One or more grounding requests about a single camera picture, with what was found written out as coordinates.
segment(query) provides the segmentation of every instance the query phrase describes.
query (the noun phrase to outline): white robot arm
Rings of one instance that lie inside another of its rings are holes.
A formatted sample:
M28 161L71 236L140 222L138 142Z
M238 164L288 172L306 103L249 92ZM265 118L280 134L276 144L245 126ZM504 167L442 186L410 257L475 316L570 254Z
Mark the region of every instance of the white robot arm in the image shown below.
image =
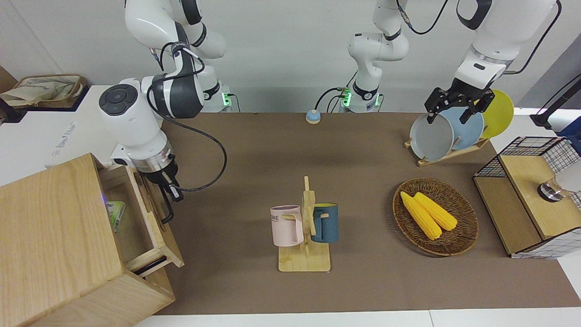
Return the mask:
M478 7L470 19L462 17L457 6L460 22L476 31L476 39L458 67L451 87L446 91L434 89L426 100L428 121L453 106L468 107L461 118L463 123L471 115L484 112L494 98L492 82L506 72L557 2L476 0ZM368 112L376 104L382 77L377 61L399 61L407 54L408 41L401 34L401 18L411 28L404 12L407 3L407 0L377 0L373 22L383 33L358 33L351 38L349 54L357 62L358 71L349 85L346 101L349 110Z
M150 48L157 60L156 49L178 40L187 42L191 51L202 59L222 58L226 51L224 37L202 22L196 0L128 0L125 25L137 41ZM212 65L206 64L196 76L205 112L219 112L229 106L229 88L218 80Z
M201 19L195 0L128 0L125 23L129 31L150 49L168 47L176 70L145 77L141 83L123 80L99 99L103 119L121 152L114 160L135 167L174 201L183 198L176 188L180 186L175 178L178 166L155 113L166 119L193 118L208 100L207 92L221 89L214 70L200 56L221 57L225 42L208 31ZM211 82L208 85L214 85L209 90L200 83L204 72Z
M456 70L451 87L446 91L435 88L424 103L428 122L453 106L468 107L460 118L462 123L471 115L484 112L494 98L491 84L506 72L556 2L477 0L478 8L472 18L466 19L457 13L463 25L476 31L476 39Z
M407 0L401 0L403 6ZM357 62L357 74L349 85L347 109L368 112L375 106L383 71L377 61L399 61L408 52L409 43L401 33L401 17L396 0L378 0L373 23L382 33L357 33L349 41L349 55Z

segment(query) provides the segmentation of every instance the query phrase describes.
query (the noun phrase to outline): woven basket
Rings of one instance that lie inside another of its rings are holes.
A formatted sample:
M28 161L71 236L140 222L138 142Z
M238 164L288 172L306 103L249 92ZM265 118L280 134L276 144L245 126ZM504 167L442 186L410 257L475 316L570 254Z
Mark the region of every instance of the woven basket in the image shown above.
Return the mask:
M401 200L400 192L414 196L422 192L458 220L456 228L442 230L430 240L411 217ZM433 178L414 178L401 184L393 197L393 214L403 234L416 246L432 254L449 257L468 251L478 238L478 220L470 203L449 184Z

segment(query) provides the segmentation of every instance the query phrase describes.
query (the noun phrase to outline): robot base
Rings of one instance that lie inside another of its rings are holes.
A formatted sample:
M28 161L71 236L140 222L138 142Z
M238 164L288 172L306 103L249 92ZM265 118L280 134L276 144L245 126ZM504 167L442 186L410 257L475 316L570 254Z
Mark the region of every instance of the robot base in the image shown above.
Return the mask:
M356 95L351 95L350 98L348 101L341 101L341 108L338 112L366 113L379 111L379 93L369 101L364 101Z
M224 104L224 97L223 94L230 93L230 88L226 85L223 85L221 81L218 81L220 84L220 89L212 96L210 100L204 100L204 107L202 108L202 112L232 112L232 102L228 96L226 99L228 100L227 104Z

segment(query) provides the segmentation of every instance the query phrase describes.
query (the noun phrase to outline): drawer handle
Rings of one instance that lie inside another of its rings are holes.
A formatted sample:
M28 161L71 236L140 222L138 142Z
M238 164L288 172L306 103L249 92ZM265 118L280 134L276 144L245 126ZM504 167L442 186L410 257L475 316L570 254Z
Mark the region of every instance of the drawer handle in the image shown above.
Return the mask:
M142 273L152 269L153 267L155 267L156 265L161 264L162 262L164 262L165 260L167 260L167 257L164 255L163 257L148 263L147 265L137 269L136 271L132 271L132 273L136 274L137 276L141 275Z
M159 186L159 191L162 192L163 202L165 202L166 206L167 206L167 216L162 219L162 225L165 225L165 224L169 223L172 219L174 219L174 210L171 207L171 202L167 198L167 195L163 189L163 186L161 184L158 184L158 186Z

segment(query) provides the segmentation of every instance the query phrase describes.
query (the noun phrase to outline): corn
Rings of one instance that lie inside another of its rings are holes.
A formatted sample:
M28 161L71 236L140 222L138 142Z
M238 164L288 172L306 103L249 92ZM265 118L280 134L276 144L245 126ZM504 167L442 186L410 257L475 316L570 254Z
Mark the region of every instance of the corn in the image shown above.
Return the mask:
M431 240L440 237L442 235L440 226L437 225L430 214L418 203L418 201L409 196L406 192L401 192L400 195L403 200L403 205L406 207L407 211L410 212L411 216L414 218L419 228L422 229L424 234L426 234L426 236Z
M453 230L456 228L458 221L454 216L450 215L444 208L440 207L439 204L435 203L432 199L427 197L421 192L414 195L414 199L432 216L434 221L440 225L445 230Z

